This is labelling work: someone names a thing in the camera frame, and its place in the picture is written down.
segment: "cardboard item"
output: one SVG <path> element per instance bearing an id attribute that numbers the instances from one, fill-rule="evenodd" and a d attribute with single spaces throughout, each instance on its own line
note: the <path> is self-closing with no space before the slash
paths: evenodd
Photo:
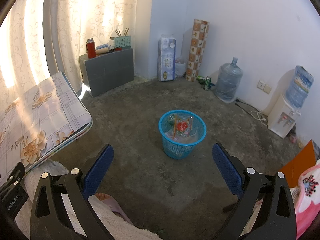
<path id="1" fill-rule="evenodd" d="M 319 152 L 318 145 L 313 140 L 310 140 L 292 161 L 279 170 L 285 175 L 289 187 L 296 187 L 301 173 L 316 165 L 316 161 L 319 159 Z"/>
<path id="2" fill-rule="evenodd" d="M 176 39 L 162 35 L 159 40 L 158 80 L 174 80 Z"/>

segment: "white cable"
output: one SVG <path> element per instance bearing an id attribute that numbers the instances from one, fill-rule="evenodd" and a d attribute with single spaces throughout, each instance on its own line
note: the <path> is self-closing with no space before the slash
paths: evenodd
<path id="1" fill-rule="evenodd" d="M 259 120 L 263 125 L 268 125 L 268 121 L 267 121 L 267 119 L 264 117 L 263 113 L 252 110 L 252 111 L 250 112 L 250 114 L 251 114 L 251 116 L 252 116 L 254 119 Z"/>

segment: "pink floral fabric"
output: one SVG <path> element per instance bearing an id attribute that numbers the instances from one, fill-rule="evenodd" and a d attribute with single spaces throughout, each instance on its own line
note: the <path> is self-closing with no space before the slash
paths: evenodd
<path id="1" fill-rule="evenodd" d="M 295 203 L 297 239 L 311 225 L 320 211 L 320 163 L 303 172 L 298 180 L 299 197 Z"/>

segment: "white towel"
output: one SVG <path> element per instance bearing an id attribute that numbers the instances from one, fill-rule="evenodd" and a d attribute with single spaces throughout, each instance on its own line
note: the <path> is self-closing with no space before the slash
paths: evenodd
<path id="1" fill-rule="evenodd" d="M 35 196 L 41 174 L 49 172 L 51 176 L 67 174 L 69 171 L 59 162 L 47 160 L 42 165 L 30 171 L 22 180 L 22 185 L 29 195 L 29 199 L 23 205 L 16 217 L 16 223 L 20 230 L 30 239 L 30 216 L 32 201 Z M 76 232 L 85 235 L 75 212 L 71 206 L 68 195 L 62 194 L 68 216 Z M 100 218 L 104 226 L 116 240 L 161 240 L 157 235 L 130 225 L 122 218 L 116 216 L 108 205 L 101 202 L 96 196 L 90 196 L 89 202 Z"/>

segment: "plastic water bottle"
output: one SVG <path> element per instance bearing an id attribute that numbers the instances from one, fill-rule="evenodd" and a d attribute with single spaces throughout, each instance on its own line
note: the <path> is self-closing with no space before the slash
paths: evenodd
<path id="1" fill-rule="evenodd" d="M 238 59 L 234 57 L 231 64 L 225 63 L 220 66 L 214 93 L 225 103 L 231 103 L 235 99 L 243 75 L 242 69 L 237 66 L 237 61 Z"/>
<path id="2" fill-rule="evenodd" d="M 294 77 L 285 92 L 286 99 L 293 107 L 302 107 L 313 81 L 314 77 L 309 74 L 308 71 L 306 71 L 302 66 L 296 66 Z"/>

